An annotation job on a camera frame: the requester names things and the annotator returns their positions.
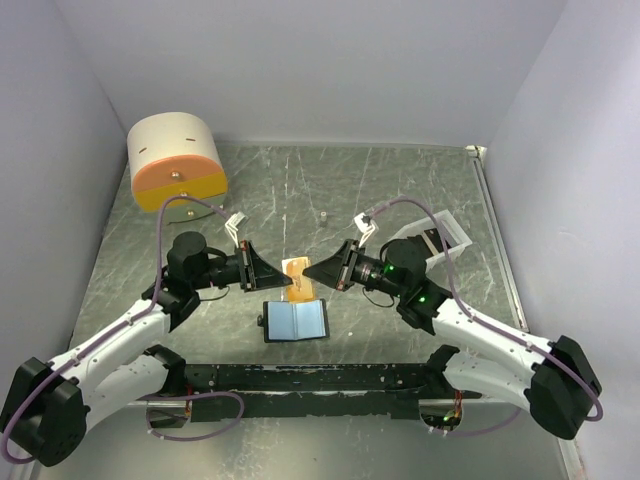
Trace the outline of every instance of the white wall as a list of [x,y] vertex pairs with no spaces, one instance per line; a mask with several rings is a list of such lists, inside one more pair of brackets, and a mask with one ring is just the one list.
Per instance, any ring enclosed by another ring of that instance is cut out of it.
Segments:
[[[0,2],[0,404],[67,346],[124,166],[124,134],[48,0]],[[0,460],[0,478],[9,466]]]
[[565,0],[57,0],[126,128],[486,145]]
[[637,478],[640,3],[570,0],[489,148],[487,175],[527,318],[580,341],[605,419],[591,479]]

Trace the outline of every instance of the cylindrical container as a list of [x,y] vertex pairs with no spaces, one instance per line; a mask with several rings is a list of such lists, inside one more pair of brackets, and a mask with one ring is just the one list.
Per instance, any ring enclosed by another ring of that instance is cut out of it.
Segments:
[[[174,195],[221,204],[227,177],[211,130],[200,118],[180,112],[153,115],[136,123],[127,137],[131,191],[144,211],[157,211]],[[211,213],[199,204],[176,200],[165,221],[193,220]]]

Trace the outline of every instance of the cable connector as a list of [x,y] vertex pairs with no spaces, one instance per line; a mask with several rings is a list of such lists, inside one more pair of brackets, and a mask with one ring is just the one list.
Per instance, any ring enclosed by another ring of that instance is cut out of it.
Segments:
[[373,221],[373,219],[367,215],[365,212],[359,213],[355,217],[353,217],[353,222],[358,227],[358,230],[362,233],[362,237],[360,238],[359,246],[362,247],[365,242],[378,231],[378,224]]
[[229,217],[229,220],[224,224],[224,229],[227,232],[227,236],[231,239],[233,244],[236,247],[240,247],[240,242],[238,241],[238,229],[247,222],[248,217],[242,213],[234,213]]

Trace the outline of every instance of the wire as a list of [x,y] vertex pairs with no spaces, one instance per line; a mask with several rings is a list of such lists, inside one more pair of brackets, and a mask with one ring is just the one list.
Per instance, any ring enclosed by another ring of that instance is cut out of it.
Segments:
[[445,235],[443,234],[442,225],[440,224],[440,221],[435,217],[431,209],[425,203],[420,202],[419,200],[415,200],[413,198],[409,198],[406,195],[400,195],[399,197],[396,197],[380,206],[375,207],[370,215],[371,218],[376,217],[377,215],[381,214],[382,212],[384,212],[385,210],[387,210],[388,208],[390,208],[391,206],[397,203],[412,203],[413,205],[416,205],[417,207],[421,208],[424,211],[424,213],[426,213],[427,216],[431,219],[436,229],[438,230],[438,235],[440,236],[440,241],[442,242],[444,256],[446,258],[445,263],[447,266],[447,277],[449,278],[449,290],[451,290],[451,294],[453,295],[453,299],[458,305],[458,308],[460,308],[460,310],[462,310],[462,312],[470,320],[478,323],[479,325],[487,328],[488,330],[491,330],[494,333],[497,333],[498,335],[501,335],[517,343],[518,345],[521,345],[531,351],[536,352],[539,355],[542,355],[546,360],[549,360],[551,363],[557,366],[560,370],[566,373],[574,382],[576,382],[580,386],[580,388],[582,388],[585,391],[585,393],[589,396],[589,399],[593,402],[593,405],[596,407],[595,415],[587,417],[586,420],[590,422],[598,422],[602,420],[602,417],[604,416],[604,411],[602,408],[602,404],[598,399],[598,396],[591,389],[591,387],[587,385],[587,383],[582,378],[580,378],[580,376],[577,373],[571,370],[564,362],[562,362],[561,360],[558,360],[556,357],[544,351],[537,345],[531,344],[516,335],[513,335],[509,332],[502,330],[501,328],[495,325],[492,325],[491,323],[485,322],[481,318],[476,317],[473,313],[469,311],[469,309],[467,309],[467,307],[465,306],[464,302],[460,298],[460,295],[458,294],[458,291],[456,289],[455,280],[454,280],[455,269],[453,266],[453,260],[451,259],[451,255],[449,254],[449,247],[447,246]]
[[366,298],[367,300],[369,300],[369,302],[373,303],[376,307],[380,307],[380,308],[392,308],[395,306],[396,304],[396,299],[393,298],[391,295],[389,295],[389,298],[391,299],[391,305],[380,305],[379,303],[374,302],[373,300],[371,300],[369,298],[369,296],[367,295],[367,291],[365,289],[365,287],[362,287],[362,294],[364,295],[364,298]]
[[216,300],[222,300],[224,297],[226,297],[227,295],[229,295],[229,292],[231,291],[231,287],[229,285],[227,285],[227,291],[224,292],[222,295],[220,295],[219,297],[213,297],[213,298],[201,298],[200,301],[201,302],[215,302]]
[[387,251],[387,248],[389,248],[389,245],[391,244],[391,242],[393,242],[393,240],[389,240],[387,243],[385,243],[380,247],[380,252],[378,253],[378,256],[380,257],[381,262],[384,262],[384,254]]
[[151,297],[151,303],[149,304],[149,306],[146,309],[144,309],[143,311],[135,314],[133,317],[131,317],[131,319],[125,320],[125,321],[123,321],[121,323],[118,323],[117,325],[114,325],[112,328],[110,328],[109,330],[104,332],[102,335],[100,335],[98,338],[96,338],[93,342],[91,342],[89,345],[87,345],[83,350],[79,351],[77,353],[77,355],[75,356],[75,358],[72,358],[72,359],[68,360],[67,362],[63,363],[60,367],[58,367],[57,370],[54,370],[51,373],[51,375],[46,377],[42,381],[42,383],[40,383],[40,385],[38,385],[27,396],[27,398],[24,400],[24,402],[22,402],[22,404],[16,409],[16,411],[13,413],[13,415],[9,419],[9,422],[7,423],[7,425],[5,427],[4,433],[2,434],[2,440],[0,440],[0,454],[2,455],[2,457],[7,462],[12,463],[14,465],[25,465],[25,464],[31,463],[31,462],[33,462],[35,460],[34,457],[29,457],[29,458],[14,457],[9,452],[9,439],[10,439],[10,436],[11,436],[11,432],[13,431],[13,429],[16,426],[16,424],[18,423],[18,421],[20,420],[20,418],[22,417],[24,412],[27,410],[27,408],[29,408],[29,406],[33,403],[33,401],[49,385],[51,385],[51,383],[56,378],[58,378],[60,375],[64,374],[65,372],[69,371],[71,369],[71,367],[73,367],[75,365],[78,365],[84,358],[86,358],[94,350],[96,350],[98,347],[100,347],[102,344],[104,344],[104,342],[106,342],[107,340],[112,338],[116,333],[118,333],[121,330],[127,328],[132,323],[140,320],[142,317],[146,316],[147,314],[151,313],[151,311],[153,311],[153,309],[155,308],[156,304],[158,303],[158,295],[160,294],[160,287],[161,287],[161,284],[162,284],[162,220],[164,218],[164,212],[167,209],[167,206],[171,202],[174,202],[176,200],[190,200],[192,202],[199,203],[200,205],[203,205],[203,206],[205,206],[207,208],[210,208],[211,210],[213,210],[215,213],[220,215],[225,220],[229,220],[229,218],[230,218],[230,215],[227,212],[225,212],[224,210],[222,210],[220,207],[218,207],[216,205],[210,205],[210,204],[204,202],[203,200],[200,200],[199,198],[190,197],[190,196],[175,195],[173,197],[167,198],[164,201],[164,203],[160,207],[160,211],[158,212],[158,220],[156,222],[156,247],[157,247],[156,261],[157,261],[157,265],[156,265],[156,281],[155,281],[155,285],[154,285],[154,288],[153,288],[153,295]]
[[160,440],[169,440],[171,442],[199,442],[200,440],[207,440],[209,438],[213,438],[213,437],[217,437],[218,435],[222,435],[223,433],[231,430],[233,427],[235,427],[238,423],[240,423],[240,420],[242,419],[242,415],[244,414],[244,401],[242,400],[242,397],[240,395],[238,395],[237,393],[234,392],[207,392],[207,393],[200,393],[200,394],[196,394],[196,395],[186,395],[184,397],[153,397],[153,396],[147,396],[144,397],[145,400],[174,400],[174,401],[178,401],[178,402],[188,402],[191,400],[203,400],[205,398],[216,398],[216,397],[228,397],[228,398],[233,398],[234,400],[236,400],[238,402],[238,405],[240,406],[239,410],[238,410],[238,415],[236,415],[236,418],[234,418],[231,423],[229,423],[228,425],[225,425],[224,427],[222,427],[219,430],[216,430],[215,432],[211,432],[208,433],[206,435],[200,435],[199,437],[174,437],[171,435],[162,435],[161,433],[158,433],[152,426],[151,426],[151,411],[147,410],[147,433],[153,435],[156,438],[159,438]]

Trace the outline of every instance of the scratched metal surface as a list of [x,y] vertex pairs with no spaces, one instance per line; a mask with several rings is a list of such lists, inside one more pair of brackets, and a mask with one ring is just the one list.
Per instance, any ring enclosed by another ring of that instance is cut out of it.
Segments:
[[[506,404],[468,404],[461,429],[495,425]],[[204,435],[218,423],[171,435]],[[384,416],[245,419],[197,443],[147,435],[143,409],[117,412],[38,480],[566,480],[557,439],[528,414],[485,437],[429,435],[420,421]]]
[[[449,209],[474,244],[456,260],[457,284],[473,307],[509,325],[517,320],[509,306],[498,253],[494,248],[476,173],[461,148],[261,147],[221,146],[230,192],[225,208],[250,217],[243,228],[259,254],[273,265],[282,258],[309,255],[318,261],[346,238],[358,238],[354,215],[398,194]],[[139,298],[155,276],[155,221],[135,205],[128,171],[122,180],[104,240],[74,331],[72,345],[89,338]],[[328,225],[319,225],[327,211]],[[368,251],[400,227],[420,218],[411,205],[398,205],[379,218],[380,232]],[[223,221],[215,216],[170,225],[163,251],[180,232],[202,232],[210,245],[231,251]],[[443,268],[430,276],[444,285]],[[256,317],[265,300],[280,300],[280,290],[250,294],[238,287],[220,302],[203,304],[163,345],[192,363],[374,363],[421,362],[441,344],[415,331],[392,309],[370,304],[360,289],[347,293],[317,286],[327,300],[331,338],[312,342],[265,344]],[[202,297],[217,292],[203,292]],[[376,296],[380,302],[388,298]]]

